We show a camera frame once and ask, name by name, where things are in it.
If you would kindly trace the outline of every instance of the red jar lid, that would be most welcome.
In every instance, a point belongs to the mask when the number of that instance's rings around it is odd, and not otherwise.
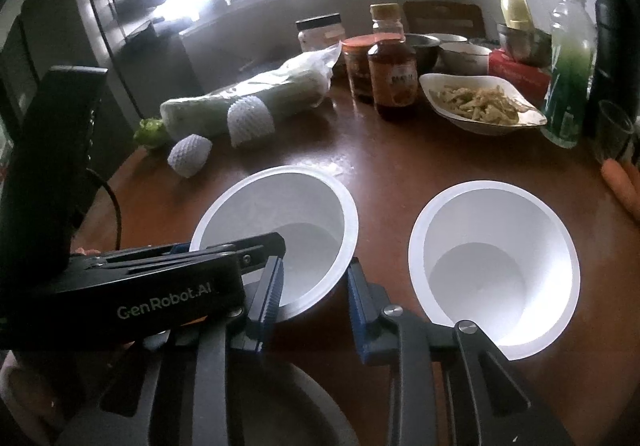
[[[366,54],[369,49],[380,40],[400,40],[400,34],[391,34],[390,32],[381,32],[380,34],[366,34],[364,36],[356,36],[348,38],[342,42],[342,51],[345,54]]]

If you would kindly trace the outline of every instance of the white plastic bowl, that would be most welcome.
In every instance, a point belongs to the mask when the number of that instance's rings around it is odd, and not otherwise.
[[[287,245],[278,312],[283,321],[315,305],[340,280],[355,251],[358,212],[335,178],[305,167],[271,168],[238,182],[213,203],[190,250],[271,231]]]
[[[489,54],[492,50],[471,43],[443,43],[440,57],[452,74],[460,76],[485,76],[489,71]]]
[[[558,216],[494,181],[458,184],[426,205],[411,233],[409,271],[431,321],[475,321],[510,360],[553,343],[580,291],[578,256]]]
[[[465,43],[468,41],[464,36],[459,36],[457,34],[441,34],[440,32],[436,32],[428,35],[439,39],[442,43]]]

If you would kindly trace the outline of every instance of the white jar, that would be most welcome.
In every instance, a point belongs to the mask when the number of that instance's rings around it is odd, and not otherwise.
[[[303,52],[330,47],[346,37],[337,13],[296,21],[296,27]]]

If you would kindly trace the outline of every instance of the chair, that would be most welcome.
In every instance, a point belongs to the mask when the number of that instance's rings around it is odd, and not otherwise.
[[[478,5],[452,1],[407,1],[404,15],[409,32],[428,34],[440,32],[466,38],[485,38],[484,20]]]

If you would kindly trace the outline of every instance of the brown table surface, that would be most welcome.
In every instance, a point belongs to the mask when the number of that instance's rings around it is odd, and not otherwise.
[[[356,255],[367,279],[420,314],[407,248],[415,219],[434,195],[460,182],[492,179],[548,204],[574,239],[580,298],[564,333],[517,367],[578,445],[599,442],[640,381],[640,228],[604,185],[585,145],[560,149],[536,130],[473,135],[426,105],[414,119],[390,124],[334,85],[319,108],[282,122],[262,149],[239,152],[219,137],[204,169],[190,179],[169,168],[166,154],[133,153],[110,180],[122,207],[123,248],[188,241],[223,191],[283,164],[315,167],[348,187],[360,217]],[[113,208],[99,193],[74,244],[108,251],[114,229]],[[344,293],[338,293],[307,315],[316,319],[313,333],[305,324],[284,325],[275,348],[334,397],[363,446],[382,445],[386,369],[360,366],[343,308]],[[305,315],[300,318],[304,323]]]

